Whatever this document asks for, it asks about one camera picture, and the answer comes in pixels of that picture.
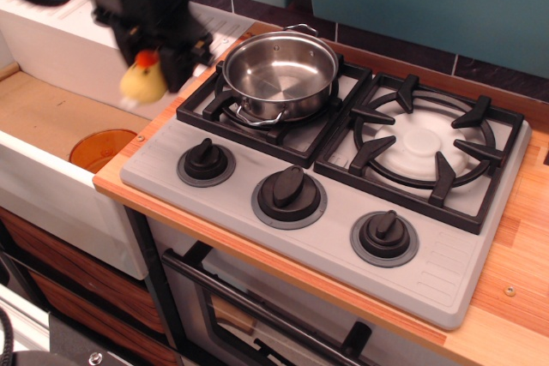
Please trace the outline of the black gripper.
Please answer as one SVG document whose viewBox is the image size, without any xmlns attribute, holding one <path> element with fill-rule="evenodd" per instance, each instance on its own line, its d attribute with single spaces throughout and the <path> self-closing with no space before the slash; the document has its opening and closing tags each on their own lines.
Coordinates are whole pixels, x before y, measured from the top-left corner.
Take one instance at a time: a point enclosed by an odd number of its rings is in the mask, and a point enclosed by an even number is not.
<svg viewBox="0 0 549 366">
<path fill-rule="evenodd" d="M 111 28 L 127 66 L 139 51 L 160 51 L 167 90 L 177 93 L 196 66 L 209 64 L 212 35 L 190 12 L 190 0 L 93 0 L 95 17 Z"/>
</svg>

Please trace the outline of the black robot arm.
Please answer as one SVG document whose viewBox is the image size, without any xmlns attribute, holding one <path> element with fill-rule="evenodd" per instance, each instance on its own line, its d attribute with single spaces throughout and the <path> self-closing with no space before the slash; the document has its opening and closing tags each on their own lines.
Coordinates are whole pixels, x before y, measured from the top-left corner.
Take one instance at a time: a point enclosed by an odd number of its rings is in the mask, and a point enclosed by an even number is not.
<svg viewBox="0 0 549 366">
<path fill-rule="evenodd" d="M 70 0 L 25 0 L 57 7 Z M 190 0 L 91 0 L 93 18 L 109 27 L 123 59 L 135 63 L 142 51 L 157 53 L 167 90 L 177 92 L 197 65 L 213 60 L 211 33 L 190 11 Z"/>
</svg>

